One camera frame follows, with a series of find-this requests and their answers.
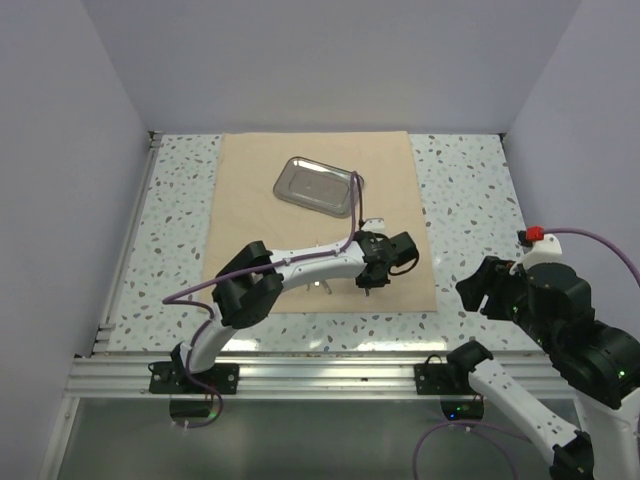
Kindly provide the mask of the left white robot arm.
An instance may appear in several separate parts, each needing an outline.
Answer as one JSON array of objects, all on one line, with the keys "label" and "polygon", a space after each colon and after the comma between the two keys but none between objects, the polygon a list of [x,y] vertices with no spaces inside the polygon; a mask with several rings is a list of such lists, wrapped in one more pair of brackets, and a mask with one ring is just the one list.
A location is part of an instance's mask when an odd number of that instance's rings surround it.
[{"label": "left white robot arm", "polygon": [[383,288],[391,277],[415,268],[419,259],[407,232],[389,238],[357,230],[340,242],[301,250],[269,250],[261,241],[251,242],[203,284],[213,288],[212,303],[194,305],[208,318],[171,352],[172,379],[185,392],[201,390],[224,346],[237,331],[265,320],[285,292],[333,279],[353,280],[365,291]]}]

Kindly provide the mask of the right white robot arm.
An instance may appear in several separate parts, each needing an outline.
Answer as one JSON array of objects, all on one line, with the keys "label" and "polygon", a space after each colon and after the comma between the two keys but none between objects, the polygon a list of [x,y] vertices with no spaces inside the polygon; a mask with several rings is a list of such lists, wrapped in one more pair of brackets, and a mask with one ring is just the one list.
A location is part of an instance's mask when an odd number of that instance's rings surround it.
[{"label": "right white robot arm", "polygon": [[456,285],[465,310],[520,327],[576,393],[582,425],[553,414],[469,341],[447,356],[451,389],[489,399],[536,446],[555,479],[639,476],[639,342],[595,317],[591,287],[561,263],[489,256]]}]

